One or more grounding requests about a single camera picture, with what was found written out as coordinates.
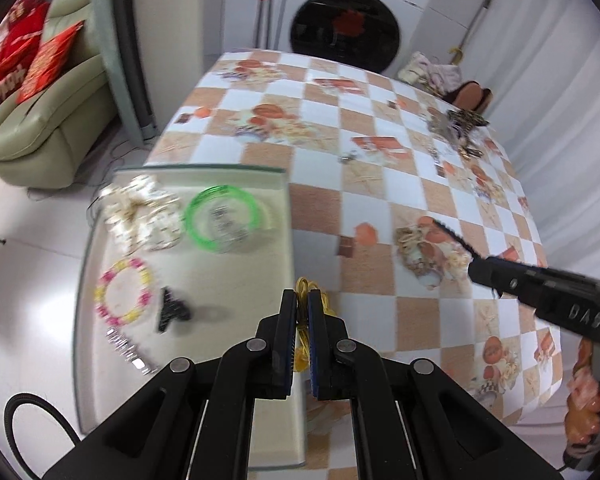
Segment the person right hand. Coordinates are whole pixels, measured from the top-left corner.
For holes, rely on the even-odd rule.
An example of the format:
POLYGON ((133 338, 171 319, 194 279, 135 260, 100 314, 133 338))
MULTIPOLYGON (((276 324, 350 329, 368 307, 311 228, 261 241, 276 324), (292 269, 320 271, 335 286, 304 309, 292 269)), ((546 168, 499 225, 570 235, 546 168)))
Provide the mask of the person right hand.
POLYGON ((592 374, 593 344, 582 338, 568 382, 565 430, 569 444, 590 444, 600 433, 600 383, 592 374))

